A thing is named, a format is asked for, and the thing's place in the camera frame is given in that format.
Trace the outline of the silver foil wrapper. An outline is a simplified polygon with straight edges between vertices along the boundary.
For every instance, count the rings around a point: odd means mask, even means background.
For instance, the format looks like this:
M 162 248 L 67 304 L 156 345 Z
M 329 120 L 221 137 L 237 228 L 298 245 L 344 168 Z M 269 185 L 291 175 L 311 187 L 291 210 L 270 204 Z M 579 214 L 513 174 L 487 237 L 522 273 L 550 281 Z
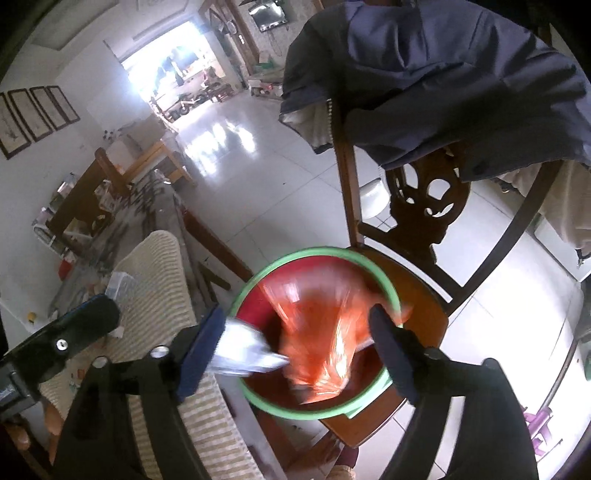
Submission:
M 216 374 L 247 377 L 271 372 L 290 363 L 287 356 L 273 352 L 259 329 L 228 317 L 213 352 L 209 368 Z

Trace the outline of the orange plastic snack bag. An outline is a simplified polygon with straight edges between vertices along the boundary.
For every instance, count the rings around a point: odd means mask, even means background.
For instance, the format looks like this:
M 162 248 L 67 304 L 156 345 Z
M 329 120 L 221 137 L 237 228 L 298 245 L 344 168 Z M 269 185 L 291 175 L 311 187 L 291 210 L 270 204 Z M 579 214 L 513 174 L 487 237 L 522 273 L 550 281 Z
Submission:
M 284 377 L 301 404 L 328 401 L 346 388 L 353 356 L 373 343 L 370 308 L 403 326 L 412 310 L 394 308 L 363 277 L 337 270 L 263 281 L 260 289 L 281 320 Z

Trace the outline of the purple plastic toy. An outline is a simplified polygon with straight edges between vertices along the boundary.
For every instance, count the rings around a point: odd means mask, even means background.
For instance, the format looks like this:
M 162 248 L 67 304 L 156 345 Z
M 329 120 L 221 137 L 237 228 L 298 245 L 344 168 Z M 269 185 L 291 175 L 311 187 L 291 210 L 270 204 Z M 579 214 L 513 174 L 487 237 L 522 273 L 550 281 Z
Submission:
M 536 413 L 530 412 L 526 407 L 521 407 L 521 409 L 535 456 L 541 460 L 562 443 L 562 440 L 554 436 L 549 428 L 549 422 L 553 418 L 552 409 L 546 406 Z

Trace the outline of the red small box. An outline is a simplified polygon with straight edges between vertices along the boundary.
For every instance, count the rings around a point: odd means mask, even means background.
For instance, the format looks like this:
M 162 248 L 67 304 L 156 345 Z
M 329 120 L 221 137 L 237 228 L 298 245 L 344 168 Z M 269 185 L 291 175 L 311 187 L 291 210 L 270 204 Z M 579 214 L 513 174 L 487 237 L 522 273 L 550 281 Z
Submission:
M 71 259 L 62 259 L 60 265 L 58 267 L 58 277 L 61 281 L 64 281 L 68 278 L 69 274 L 73 270 L 74 266 L 76 265 L 75 260 Z

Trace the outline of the beige striped sofa cushion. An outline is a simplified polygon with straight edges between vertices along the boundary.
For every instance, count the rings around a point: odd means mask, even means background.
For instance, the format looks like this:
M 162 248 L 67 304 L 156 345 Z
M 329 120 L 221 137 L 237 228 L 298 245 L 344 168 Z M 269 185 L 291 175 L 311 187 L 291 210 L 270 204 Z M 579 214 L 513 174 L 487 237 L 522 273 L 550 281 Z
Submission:
M 73 358 L 65 369 L 40 386 L 45 397 L 66 418 L 82 375 L 92 360 L 133 361 L 158 344 L 168 345 L 185 327 L 197 324 L 187 288 L 179 243 L 163 230 L 152 232 L 115 267 L 133 278 L 121 308 L 121 337 L 105 335 Z M 213 479 L 263 477 L 242 440 L 216 379 L 206 372 L 194 395 L 178 413 L 204 467 Z

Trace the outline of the grey patterned rug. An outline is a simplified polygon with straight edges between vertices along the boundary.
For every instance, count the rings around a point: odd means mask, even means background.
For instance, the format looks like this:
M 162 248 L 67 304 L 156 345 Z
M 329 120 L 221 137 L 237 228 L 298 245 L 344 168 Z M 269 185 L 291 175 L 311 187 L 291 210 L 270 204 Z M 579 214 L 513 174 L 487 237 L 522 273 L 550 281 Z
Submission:
M 129 198 L 122 200 L 108 226 L 78 257 L 56 295 L 47 316 L 53 320 L 88 298 L 102 293 L 120 260 L 156 230 L 181 238 L 180 198 L 163 176 L 155 171 L 133 184 Z

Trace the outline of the wooden bench table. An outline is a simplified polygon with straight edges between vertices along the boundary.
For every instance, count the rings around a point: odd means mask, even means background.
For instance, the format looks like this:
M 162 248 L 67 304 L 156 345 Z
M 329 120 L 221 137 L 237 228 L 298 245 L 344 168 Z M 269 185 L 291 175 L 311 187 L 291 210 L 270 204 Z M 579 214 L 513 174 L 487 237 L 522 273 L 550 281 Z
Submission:
M 104 148 L 97 149 L 90 166 L 47 221 L 49 232 L 57 238 L 62 238 L 70 224 L 76 220 L 86 227 L 91 236 L 96 235 L 112 218 L 112 214 L 100 206 L 96 189 L 107 181 L 106 192 L 114 200 L 128 198 L 131 194 L 131 182 L 142 171 L 161 159 L 168 159 L 174 165 L 174 171 L 167 177 L 171 183 L 180 178 L 193 182 L 193 178 L 180 161 L 181 154 L 169 148 L 163 140 L 155 142 L 142 152 L 123 173 L 120 173 L 110 161 Z

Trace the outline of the red bin with green rim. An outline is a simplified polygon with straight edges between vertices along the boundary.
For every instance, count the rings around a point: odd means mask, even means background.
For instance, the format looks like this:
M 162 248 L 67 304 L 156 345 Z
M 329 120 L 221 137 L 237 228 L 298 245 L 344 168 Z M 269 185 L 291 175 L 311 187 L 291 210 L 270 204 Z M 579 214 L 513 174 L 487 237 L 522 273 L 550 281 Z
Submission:
M 314 247 L 288 254 L 252 277 L 232 304 L 231 316 L 259 329 L 270 349 L 280 353 L 281 320 L 266 300 L 260 285 L 266 280 L 325 273 L 329 270 L 363 277 L 370 289 L 383 293 L 394 308 L 401 308 L 393 283 L 374 262 L 351 249 Z M 392 385 L 374 341 L 367 348 L 356 352 L 349 383 L 339 396 L 328 401 L 310 404 L 297 402 L 284 377 L 286 367 L 252 374 L 242 380 L 242 390 L 252 405 L 283 419 L 322 420 L 339 415 L 353 418 Z

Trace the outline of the carved wooden chair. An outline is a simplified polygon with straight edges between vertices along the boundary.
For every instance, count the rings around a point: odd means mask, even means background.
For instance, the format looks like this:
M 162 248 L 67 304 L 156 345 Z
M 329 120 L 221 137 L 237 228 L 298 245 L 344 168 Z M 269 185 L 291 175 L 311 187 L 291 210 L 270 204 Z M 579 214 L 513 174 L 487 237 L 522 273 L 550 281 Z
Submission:
M 504 260 L 541 207 L 561 162 L 541 166 L 517 214 L 492 251 L 465 284 L 437 263 L 435 245 L 463 212 L 470 191 L 462 182 L 459 157 L 440 149 L 385 173 L 390 214 L 396 224 L 387 231 L 363 221 L 361 188 L 353 144 L 345 133 L 345 114 L 329 106 L 332 145 L 339 169 L 349 248 L 380 267 L 394 284 L 401 303 L 412 309 L 406 327 L 426 346 L 441 344 L 449 317 L 469 299 Z

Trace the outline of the dark navy jacket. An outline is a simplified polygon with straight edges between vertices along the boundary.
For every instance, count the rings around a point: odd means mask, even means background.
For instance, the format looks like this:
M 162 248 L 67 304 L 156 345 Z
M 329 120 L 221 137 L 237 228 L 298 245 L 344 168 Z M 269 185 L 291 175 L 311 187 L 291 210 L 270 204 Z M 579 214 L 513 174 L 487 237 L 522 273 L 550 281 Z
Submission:
M 315 152 L 345 112 L 349 141 L 385 169 L 458 144 L 461 178 L 590 161 L 590 84 L 569 57 L 468 1 L 346 1 L 287 52 L 280 122 Z

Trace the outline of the framed wall picture set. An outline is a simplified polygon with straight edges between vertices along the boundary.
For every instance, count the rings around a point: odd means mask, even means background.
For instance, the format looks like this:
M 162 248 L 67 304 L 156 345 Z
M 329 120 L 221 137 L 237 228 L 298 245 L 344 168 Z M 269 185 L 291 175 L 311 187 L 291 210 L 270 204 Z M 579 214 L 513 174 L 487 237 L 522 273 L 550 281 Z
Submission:
M 58 85 L 1 93 L 1 154 L 10 160 L 54 132 L 80 120 Z

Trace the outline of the wall television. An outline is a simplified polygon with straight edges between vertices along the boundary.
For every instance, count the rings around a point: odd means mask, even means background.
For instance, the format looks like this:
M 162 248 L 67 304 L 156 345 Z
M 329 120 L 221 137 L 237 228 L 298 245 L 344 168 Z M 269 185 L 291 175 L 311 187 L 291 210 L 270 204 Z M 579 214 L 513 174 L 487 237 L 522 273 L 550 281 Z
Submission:
M 287 14 L 279 1 L 256 2 L 249 8 L 249 16 L 262 33 L 288 23 Z

